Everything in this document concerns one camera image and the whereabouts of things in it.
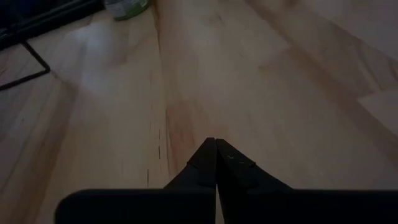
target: green bottle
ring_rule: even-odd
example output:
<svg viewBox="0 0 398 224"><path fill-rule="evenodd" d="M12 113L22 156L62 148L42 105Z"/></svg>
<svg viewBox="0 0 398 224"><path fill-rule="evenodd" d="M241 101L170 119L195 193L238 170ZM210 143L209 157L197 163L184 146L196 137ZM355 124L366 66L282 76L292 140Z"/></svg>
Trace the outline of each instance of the green bottle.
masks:
<svg viewBox="0 0 398 224"><path fill-rule="evenodd" d="M144 12L149 0L104 0L105 8L117 21L125 20Z"/></svg>

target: wooden floor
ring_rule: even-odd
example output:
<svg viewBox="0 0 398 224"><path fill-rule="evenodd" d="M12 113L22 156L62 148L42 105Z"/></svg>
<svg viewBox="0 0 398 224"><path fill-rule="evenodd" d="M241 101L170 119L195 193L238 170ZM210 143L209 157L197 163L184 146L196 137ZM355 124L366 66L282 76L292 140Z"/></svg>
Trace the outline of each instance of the wooden floor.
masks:
<svg viewBox="0 0 398 224"><path fill-rule="evenodd" d="M397 6L159 1L30 40L53 71L0 92L0 222L51 223L80 189L162 187L208 136L295 188L398 189ZM39 69L0 52L2 84Z"/></svg>

